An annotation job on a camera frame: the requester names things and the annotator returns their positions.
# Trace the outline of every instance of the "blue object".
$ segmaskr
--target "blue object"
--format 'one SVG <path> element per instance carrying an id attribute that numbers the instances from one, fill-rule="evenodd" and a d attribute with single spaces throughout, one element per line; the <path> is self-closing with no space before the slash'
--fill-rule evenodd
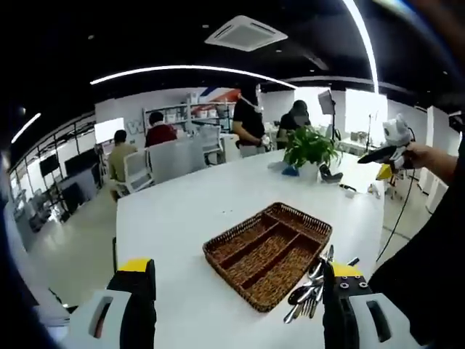
<path id="1" fill-rule="evenodd" d="M 291 176 L 291 177 L 299 176 L 299 170 L 296 169 L 296 167 L 294 166 L 287 166 L 281 173 L 285 176 Z"/>

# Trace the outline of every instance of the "curved led light strip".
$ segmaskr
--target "curved led light strip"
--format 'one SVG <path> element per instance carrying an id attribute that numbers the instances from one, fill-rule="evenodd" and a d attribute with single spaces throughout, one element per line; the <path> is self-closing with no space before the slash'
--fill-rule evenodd
<path id="1" fill-rule="evenodd" d="M 368 62 L 370 63 L 370 70 L 371 70 L 371 78 L 373 79 L 373 87 L 374 92 L 376 94 L 379 93 L 379 84 L 378 84 L 378 72 L 376 71 L 376 62 L 375 62 L 375 54 L 373 52 L 373 47 L 371 46 L 370 36 L 368 35 L 368 31 L 366 30 L 365 22 L 363 22 L 362 15 L 358 10 L 357 5 L 355 4 L 354 0 L 342 0 L 347 9 L 349 10 L 352 18 L 357 25 L 358 31 L 362 36 L 363 45 L 365 46 L 365 51 L 368 56 Z"/>
<path id="2" fill-rule="evenodd" d="M 36 115 L 34 115 L 34 117 L 33 117 L 31 120 L 29 120 L 28 122 L 26 122 L 26 123 L 24 124 L 24 126 L 21 127 L 21 129 L 18 131 L 18 133 L 13 137 L 13 139 L 12 139 L 12 144 L 13 144 L 14 142 L 16 142 L 16 140 L 20 137 L 20 135 L 22 135 L 23 132 L 24 132 L 35 120 L 37 120 L 37 119 L 40 117 L 40 115 L 41 115 L 40 113 L 37 113 Z"/>
<path id="3" fill-rule="evenodd" d="M 99 84 L 101 82 L 111 80 L 111 79 L 115 79 L 115 78 L 119 78 L 121 76 L 126 76 L 126 75 L 132 75 L 132 74 L 138 74 L 138 73 L 146 73 L 148 71 L 167 71 L 169 69 L 201 69 L 201 70 L 205 70 L 205 71 L 224 71 L 226 73 L 242 74 L 242 75 L 252 76 L 252 77 L 258 78 L 258 79 L 268 80 L 268 81 L 271 81 L 271 82 L 275 82 L 276 84 L 281 84 L 283 86 L 290 87 L 292 89 L 297 88 L 297 86 L 295 86 L 293 84 L 288 84 L 287 82 L 277 80 L 277 79 L 274 79 L 274 78 L 270 78 L 269 76 L 255 74 L 255 73 L 251 73 L 249 71 L 239 71 L 237 69 L 231 69 L 231 68 L 210 67 L 210 66 L 207 66 L 207 65 L 162 65 L 162 66 L 159 66 L 159 67 L 140 68 L 140 69 L 134 69 L 132 71 L 123 71 L 121 73 L 112 74 L 112 75 L 106 76 L 104 78 L 100 78 L 100 79 L 97 79 L 97 80 L 94 80 L 94 81 L 90 81 L 90 84 L 91 85 L 96 85 L 96 84 Z"/>

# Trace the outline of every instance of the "woven cutlery tray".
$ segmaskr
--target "woven cutlery tray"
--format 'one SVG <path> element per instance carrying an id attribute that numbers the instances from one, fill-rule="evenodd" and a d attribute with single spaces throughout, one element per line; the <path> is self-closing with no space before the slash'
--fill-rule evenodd
<path id="1" fill-rule="evenodd" d="M 203 245 L 214 270 L 252 307 L 272 310 L 328 243 L 332 228 L 280 202 Z"/>

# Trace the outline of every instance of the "desk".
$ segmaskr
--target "desk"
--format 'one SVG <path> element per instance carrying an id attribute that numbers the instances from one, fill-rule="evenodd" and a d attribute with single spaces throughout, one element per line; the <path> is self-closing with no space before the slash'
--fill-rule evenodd
<path id="1" fill-rule="evenodd" d="M 287 299 L 269 313 L 258 313 L 203 255 L 204 242 L 272 202 L 282 201 L 331 224 L 335 259 L 344 263 L 359 257 L 359 269 L 371 276 L 384 197 L 359 193 L 350 199 L 338 185 L 310 185 L 267 168 L 282 158 L 282 151 L 273 151 L 210 167 L 118 201 L 118 264 L 135 257 L 155 260 L 156 348 L 323 348 L 322 305 L 312 321 L 299 318 L 285 325 L 291 309 Z M 366 192 L 380 165 L 356 161 L 344 154 L 340 169 L 346 184 Z M 384 184 L 377 185 L 383 193 Z"/>

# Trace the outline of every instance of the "black ceiling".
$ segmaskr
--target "black ceiling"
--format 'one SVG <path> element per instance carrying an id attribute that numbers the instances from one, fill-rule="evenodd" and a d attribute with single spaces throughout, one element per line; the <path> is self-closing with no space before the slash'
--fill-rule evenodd
<path id="1" fill-rule="evenodd" d="M 5 137 L 11 138 L 25 120 L 42 112 L 34 128 L 15 143 L 16 151 L 109 97 L 172 87 L 234 87 L 249 79 L 230 73 L 163 71 L 94 87 L 89 84 L 120 71 L 196 64 L 236 68 L 277 79 L 371 79 L 363 42 L 342 0 L 172 2 L 121 3 L 120 7 L 113 3 L 101 9 L 98 4 L 69 9 L 12 9 L 10 23 L 1 25 L 9 106 Z M 408 96 L 412 103 L 416 100 L 428 106 L 442 101 L 446 110 L 460 108 L 460 98 L 454 101 L 444 97 L 461 92 L 457 76 L 443 73 L 448 67 L 427 38 L 378 4 L 356 2 L 371 36 L 379 81 L 412 91 Z M 236 15 L 271 25 L 289 39 L 254 52 L 203 43 Z M 15 114 L 18 105 L 27 108 L 26 117 Z"/>

